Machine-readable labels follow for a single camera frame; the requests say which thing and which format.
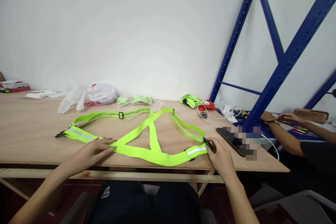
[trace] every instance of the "white cable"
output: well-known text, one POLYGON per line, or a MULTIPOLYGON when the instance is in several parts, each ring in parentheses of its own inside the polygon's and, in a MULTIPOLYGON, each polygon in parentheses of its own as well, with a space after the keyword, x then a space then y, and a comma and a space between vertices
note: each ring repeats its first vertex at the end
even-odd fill
POLYGON ((261 136, 265 139, 267 139, 274 147, 275 151, 276 151, 276 154, 278 156, 278 161, 280 160, 280 156, 279 156, 279 152, 278 152, 278 149, 275 147, 275 145, 271 142, 271 140, 269 140, 267 137, 265 137, 263 134, 261 134, 261 136))
POLYGON ((225 105, 223 105, 223 104, 221 103, 221 100, 226 100, 226 99, 222 98, 222 99, 219 100, 219 104, 222 106, 222 108, 224 108, 225 105))
POLYGON ((232 116, 232 117, 228 117, 228 118, 226 118, 226 119, 230 119, 230 118, 234 118, 234 117, 237 117, 237 116, 239 116, 240 115, 240 113, 242 112, 242 109, 240 108, 240 111, 239 111, 239 113, 238 114, 236 114, 235 116, 232 116))
MULTIPOLYGON (((199 116, 202 117, 202 119, 203 119, 204 121, 206 121, 207 123, 212 124, 211 122, 205 120, 205 118, 204 118, 203 116, 201 116, 201 113, 200 113, 200 111, 199 111, 199 109, 198 109, 198 106, 197 106, 197 111, 198 111, 199 116)), ((212 124, 212 125, 213 125, 213 126, 216 126, 216 127, 219 127, 219 128, 223 128, 223 126, 218 126, 218 125, 215 125, 215 124, 212 124)))

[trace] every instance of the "person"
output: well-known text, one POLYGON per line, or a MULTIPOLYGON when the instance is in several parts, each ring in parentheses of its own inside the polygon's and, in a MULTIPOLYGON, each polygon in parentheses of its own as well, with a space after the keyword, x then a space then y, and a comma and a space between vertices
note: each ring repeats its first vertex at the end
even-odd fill
MULTIPOLYGON (((324 142, 299 141, 281 127, 279 123, 268 124, 274 137, 286 150, 280 152, 280 161, 291 171, 289 173, 253 174, 253 180, 265 182, 285 196, 303 190, 313 190, 336 202, 336 133, 321 128, 291 113, 281 114, 285 121, 299 125, 313 132, 324 142)), ((265 111, 263 121, 276 120, 272 113, 265 111)))
MULTIPOLYGON (((216 153, 208 148, 209 158, 223 178, 237 224, 259 223, 237 177, 229 146, 224 140, 208 138, 216 153)), ((10 220, 10 224, 38 223, 47 214, 62 184, 98 161, 107 158, 116 147, 112 138, 87 143, 53 170, 10 220)), ((99 193, 91 223, 200 223, 198 195, 188 183, 163 183, 151 201, 139 182, 105 181, 99 193)))

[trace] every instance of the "desk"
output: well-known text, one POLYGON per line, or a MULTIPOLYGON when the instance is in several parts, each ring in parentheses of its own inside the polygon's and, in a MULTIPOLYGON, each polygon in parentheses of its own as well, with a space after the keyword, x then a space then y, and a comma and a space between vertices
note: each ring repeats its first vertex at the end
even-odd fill
MULTIPOLYGON (((127 108, 118 110, 117 104, 112 103, 103 106, 89 106, 81 112, 72 108, 66 114, 58 114, 57 108, 64 97, 30 99, 23 97, 26 93, 28 92, 0 93, 0 163, 2 164, 58 165, 84 145, 83 142, 67 137, 54 137, 57 133, 66 130, 77 117, 98 111, 127 111, 127 108)), ((216 127, 206 123, 198 116, 196 110, 192 110, 177 101, 163 101, 162 108, 164 107, 174 108, 176 115, 182 121, 201 128, 207 137, 221 138, 215 130, 216 127)), ((220 117, 220 114, 216 111, 210 113, 213 117, 220 117)), ((132 120, 127 118, 123 120, 100 118, 88 125, 85 130, 94 135, 119 139, 146 118, 148 118, 148 114, 141 114, 132 120)), ((212 120, 208 118, 208 120, 217 125, 233 126, 226 119, 212 120)), ((163 152, 176 154, 191 146, 200 145, 200 143, 186 137, 168 113, 163 114, 155 121, 155 127, 163 152)), ((129 145, 149 149, 148 128, 129 145)), ((263 149, 259 150, 257 161, 247 161, 228 144, 227 146, 231 150, 236 170, 289 172, 288 168, 263 149)), ((185 162, 175 167, 163 167, 143 159, 113 153, 96 166, 142 168, 146 172, 84 171, 71 178, 196 182, 201 183, 197 186, 199 195, 201 195, 207 183, 223 183, 218 175, 213 175, 215 170, 207 155, 198 156, 194 161, 185 162)), ((50 171, 47 169, 2 168, 0 169, 0 178, 45 178, 50 171)))

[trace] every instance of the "reflective safety vest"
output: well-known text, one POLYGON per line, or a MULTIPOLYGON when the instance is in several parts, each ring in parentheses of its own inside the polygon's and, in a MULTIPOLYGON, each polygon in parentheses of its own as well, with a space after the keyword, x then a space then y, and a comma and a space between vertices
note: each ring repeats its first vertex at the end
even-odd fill
POLYGON ((199 155, 208 153, 207 148, 205 146, 207 142, 207 139, 205 138, 205 133, 196 126, 182 122, 181 119, 176 116, 173 108, 164 108, 156 112, 155 114, 151 111, 150 108, 139 108, 137 110, 132 110, 124 113, 116 111, 104 111, 104 112, 92 113, 89 115, 78 117, 67 130, 62 131, 55 137, 66 136, 72 139, 77 139, 79 141, 88 143, 97 138, 97 136, 92 135, 89 132, 86 132, 83 129, 81 129, 81 127, 83 127, 87 123, 90 123, 93 120, 96 120, 100 117, 116 117, 119 119, 124 119, 126 117, 131 117, 146 112, 149 112, 149 117, 145 121, 143 121, 137 128, 132 130, 130 133, 120 138, 118 141, 110 144, 110 146, 117 146, 115 152, 134 158, 135 157, 141 158, 162 166, 180 165, 184 162, 194 160, 195 157, 199 155), (167 153, 163 153, 161 151, 158 138, 156 135, 154 121, 163 113, 168 112, 172 114, 171 115, 172 119, 176 122, 177 126, 180 128, 183 134, 202 144, 190 147, 189 149, 186 149, 185 151, 175 155, 169 155, 167 153), (126 145, 127 143, 138 137, 147 126, 149 127, 150 150, 141 147, 126 145), (187 129, 197 132, 200 136, 195 135, 194 133, 188 131, 187 129))
POLYGON ((184 103, 185 105, 191 107, 192 109, 196 108, 198 105, 204 104, 202 100, 198 99, 196 96, 191 94, 183 95, 183 99, 178 101, 179 103, 184 103))

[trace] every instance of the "black phone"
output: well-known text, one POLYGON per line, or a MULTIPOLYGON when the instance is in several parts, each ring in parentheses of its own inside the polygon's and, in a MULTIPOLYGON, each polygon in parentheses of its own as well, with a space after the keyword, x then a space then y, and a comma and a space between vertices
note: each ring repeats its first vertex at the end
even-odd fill
POLYGON ((241 140, 236 138, 232 133, 224 128, 217 128, 216 131, 231 145, 231 147, 238 152, 242 157, 245 157, 246 149, 241 140))

